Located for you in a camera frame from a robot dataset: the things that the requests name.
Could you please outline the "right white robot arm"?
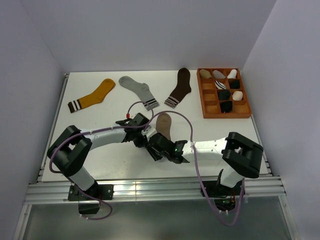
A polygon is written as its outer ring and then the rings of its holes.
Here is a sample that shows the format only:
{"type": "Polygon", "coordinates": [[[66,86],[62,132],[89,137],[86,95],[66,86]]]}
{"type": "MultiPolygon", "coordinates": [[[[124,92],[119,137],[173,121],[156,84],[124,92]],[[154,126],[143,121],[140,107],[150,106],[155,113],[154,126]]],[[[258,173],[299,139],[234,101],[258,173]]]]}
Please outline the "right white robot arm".
{"type": "Polygon", "coordinates": [[[198,161],[224,161],[227,167],[221,171],[216,183],[216,189],[222,195],[229,194],[243,178],[257,179],[260,176],[263,147],[238,132],[198,142],[172,142],[155,130],[144,130],[142,135],[146,139],[145,149],[155,161],[166,158],[175,164],[186,164],[193,162],[195,157],[198,161]]]}

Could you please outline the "tan sock with maroon cuff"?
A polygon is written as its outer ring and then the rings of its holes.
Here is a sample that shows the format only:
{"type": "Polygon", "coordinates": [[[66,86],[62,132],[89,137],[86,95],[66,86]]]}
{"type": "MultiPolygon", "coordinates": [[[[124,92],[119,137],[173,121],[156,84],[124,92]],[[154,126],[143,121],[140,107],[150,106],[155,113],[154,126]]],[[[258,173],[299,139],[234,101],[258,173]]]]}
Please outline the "tan sock with maroon cuff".
{"type": "Polygon", "coordinates": [[[172,119],[169,114],[161,113],[156,119],[156,131],[171,140],[172,119]]]}

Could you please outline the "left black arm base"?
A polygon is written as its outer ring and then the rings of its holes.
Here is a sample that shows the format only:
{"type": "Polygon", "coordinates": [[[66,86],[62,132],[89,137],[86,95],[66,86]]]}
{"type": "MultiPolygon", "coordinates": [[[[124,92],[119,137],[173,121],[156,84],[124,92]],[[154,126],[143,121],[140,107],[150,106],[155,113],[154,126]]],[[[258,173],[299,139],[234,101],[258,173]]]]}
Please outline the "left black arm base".
{"type": "Polygon", "coordinates": [[[103,207],[109,209],[107,216],[113,212],[112,206],[106,202],[113,199],[114,185],[113,184],[98,184],[95,183],[88,190],[81,190],[77,185],[71,185],[67,200],[69,202],[78,202],[78,212],[82,216],[92,218],[103,207]]]}

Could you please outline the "plain black sock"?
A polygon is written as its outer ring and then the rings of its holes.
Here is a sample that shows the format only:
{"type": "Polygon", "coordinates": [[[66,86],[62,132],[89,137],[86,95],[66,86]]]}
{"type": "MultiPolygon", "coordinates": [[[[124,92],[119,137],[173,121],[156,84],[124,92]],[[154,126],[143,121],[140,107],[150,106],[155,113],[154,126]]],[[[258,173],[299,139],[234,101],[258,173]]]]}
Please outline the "plain black sock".
{"type": "Polygon", "coordinates": [[[217,91],[217,97],[219,101],[228,101],[231,97],[231,92],[228,89],[220,89],[217,91]]]}

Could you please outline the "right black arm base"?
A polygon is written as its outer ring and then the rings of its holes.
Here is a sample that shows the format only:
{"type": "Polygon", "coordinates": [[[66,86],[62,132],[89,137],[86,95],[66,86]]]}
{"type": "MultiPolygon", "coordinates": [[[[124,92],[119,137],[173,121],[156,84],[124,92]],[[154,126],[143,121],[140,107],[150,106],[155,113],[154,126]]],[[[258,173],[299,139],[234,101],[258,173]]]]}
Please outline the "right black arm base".
{"type": "Polygon", "coordinates": [[[232,211],[236,207],[236,196],[240,195],[242,189],[241,181],[233,188],[218,184],[216,180],[203,181],[202,183],[208,197],[214,199],[214,204],[219,210],[232,211]]]}

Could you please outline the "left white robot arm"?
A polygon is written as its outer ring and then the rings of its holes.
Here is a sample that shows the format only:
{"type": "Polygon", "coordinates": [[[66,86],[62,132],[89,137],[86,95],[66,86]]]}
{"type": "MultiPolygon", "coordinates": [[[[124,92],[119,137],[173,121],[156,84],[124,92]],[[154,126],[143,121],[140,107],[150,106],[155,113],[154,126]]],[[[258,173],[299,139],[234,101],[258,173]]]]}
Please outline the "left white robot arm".
{"type": "Polygon", "coordinates": [[[86,200],[99,196],[99,185],[84,167],[89,151],[109,144],[126,143],[142,139],[141,131],[149,119],[138,113],[134,118],[115,122],[109,128],[92,132],[68,126],[47,151],[50,166],[79,187],[79,194],[86,200]]]}

